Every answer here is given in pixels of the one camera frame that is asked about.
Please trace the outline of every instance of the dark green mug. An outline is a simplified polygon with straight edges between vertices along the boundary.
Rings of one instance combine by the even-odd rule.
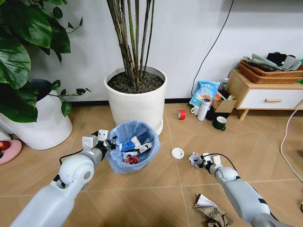
[[[216,129],[220,129],[222,131],[224,131],[226,129],[226,118],[224,117],[217,117],[215,121],[213,121],[213,126]]]

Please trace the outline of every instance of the red tape roll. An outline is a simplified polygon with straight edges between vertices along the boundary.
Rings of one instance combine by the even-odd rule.
[[[186,112],[185,112],[185,110],[179,110],[179,111],[178,111],[178,118],[179,118],[179,120],[184,120],[185,117],[186,117]]]

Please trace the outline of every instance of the white wall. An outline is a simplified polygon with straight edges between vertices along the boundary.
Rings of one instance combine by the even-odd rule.
[[[140,1],[142,27],[145,2]],[[156,0],[148,65],[167,74],[166,98],[191,97],[192,80],[220,31],[231,2]],[[62,56],[60,65],[55,54],[49,57],[32,50],[31,77],[60,79],[71,92],[79,87],[93,91],[72,101],[107,100],[103,79],[123,66],[107,3],[71,0],[62,9],[63,25],[67,21],[76,24],[81,16],[84,18],[83,26],[70,35],[71,53]],[[303,57],[303,1],[235,0],[225,28],[197,78],[220,80],[243,55],[266,56],[273,51]]]

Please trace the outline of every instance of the red can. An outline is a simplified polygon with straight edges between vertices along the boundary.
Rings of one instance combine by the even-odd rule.
[[[132,159],[133,159],[133,164],[139,163],[139,156],[138,156],[138,155],[134,155],[134,156],[132,157]]]
[[[131,156],[131,155],[126,155],[126,156],[123,158],[123,161],[124,161],[125,163],[132,164],[132,163],[133,163],[132,156]]]

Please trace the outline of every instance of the tiled floor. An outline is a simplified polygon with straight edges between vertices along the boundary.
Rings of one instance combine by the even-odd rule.
[[[178,109],[187,118],[177,119]],[[240,176],[264,197],[282,222],[303,226],[299,204],[303,185],[279,154],[290,111],[250,111],[244,121],[237,112],[228,118],[226,131],[215,130],[211,122],[199,122],[187,104],[165,105],[161,149],[139,172],[116,175],[104,160],[88,187],[76,198],[74,210],[64,226],[70,227],[201,227],[203,216],[192,209],[195,194],[213,200],[234,221],[235,227],[249,226],[235,213],[222,187],[206,170],[191,166],[187,157],[221,152],[237,167]],[[0,166],[0,226],[8,226],[59,170],[59,157],[81,149],[81,137],[115,124],[110,108],[74,108],[71,136],[55,148],[37,151],[24,146],[13,161]],[[303,113],[292,119],[285,142],[285,154],[303,176]],[[186,155],[171,156],[173,147]]]

